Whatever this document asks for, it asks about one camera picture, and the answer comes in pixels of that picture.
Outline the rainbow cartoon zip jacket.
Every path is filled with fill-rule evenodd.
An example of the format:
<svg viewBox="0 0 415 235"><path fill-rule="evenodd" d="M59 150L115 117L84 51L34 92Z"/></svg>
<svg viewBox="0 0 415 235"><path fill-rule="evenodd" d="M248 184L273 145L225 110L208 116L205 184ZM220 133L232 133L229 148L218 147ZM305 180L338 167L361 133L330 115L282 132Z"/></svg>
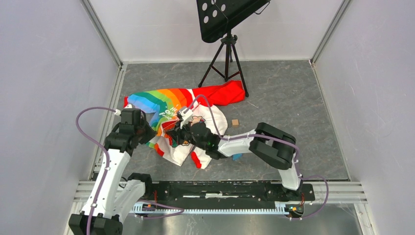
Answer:
<svg viewBox="0 0 415 235"><path fill-rule="evenodd" d="M212 133L223 135L228 128L228 121L219 106L227 106L244 99L242 82L231 80L217 86L134 93L124 98L124 107L138 108L146 114L152 114L148 123L156 131L156 136L147 146L155 149L161 157L181 166L190 156L197 168L205 169L212 158L204 150L188 141L178 144L165 132L177 123L177 112L183 107L190 107L193 112L190 124L205 122Z"/></svg>

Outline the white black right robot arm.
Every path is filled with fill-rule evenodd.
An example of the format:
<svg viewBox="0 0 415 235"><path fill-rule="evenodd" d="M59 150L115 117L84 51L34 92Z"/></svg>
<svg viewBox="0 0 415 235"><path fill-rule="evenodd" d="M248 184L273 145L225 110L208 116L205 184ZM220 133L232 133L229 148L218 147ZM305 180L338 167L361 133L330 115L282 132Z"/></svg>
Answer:
<svg viewBox="0 0 415 235"><path fill-rule="evenodd" d="M283 195L295 200L302 194L301 179L295 167L299 150L292 135L261 122L247 133L224 136L213 133L204 122L175 125L167 135L177 144L189 143L213 159L223 159L238 154L253 153L262 161L278 170Z"/></svg>

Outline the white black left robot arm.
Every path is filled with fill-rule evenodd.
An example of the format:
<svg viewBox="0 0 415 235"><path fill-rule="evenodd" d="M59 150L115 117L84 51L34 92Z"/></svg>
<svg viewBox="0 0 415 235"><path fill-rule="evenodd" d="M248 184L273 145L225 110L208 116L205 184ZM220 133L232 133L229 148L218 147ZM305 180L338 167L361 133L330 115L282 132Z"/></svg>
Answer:
<svg viewBox="0 0 415 235"><path fill-rule="evenodd" d="M102 149L104 159L93 189L79 213L69 217L69 228L75 235L120 235L123 223L139 199L154 194L151 176L132 173L120 194L117 190L133 151L148 143L156 132L146 120L145 112L136 108L113 110L121 121L115 125L104 144L90 136L87 139Z"/></svg>

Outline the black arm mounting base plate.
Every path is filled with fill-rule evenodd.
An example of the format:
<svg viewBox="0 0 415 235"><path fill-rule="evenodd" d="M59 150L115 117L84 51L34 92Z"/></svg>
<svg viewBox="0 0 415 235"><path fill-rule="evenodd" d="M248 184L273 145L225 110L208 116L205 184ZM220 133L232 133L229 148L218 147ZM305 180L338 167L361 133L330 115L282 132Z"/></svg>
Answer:
<svg viewBox="0 0 415 235"><path fill-rule="evenodd" d="M297 191L279 181L158 181L146 185L144 200L182 209L272 209L275 202L315 200L311 184Z"/></svg>

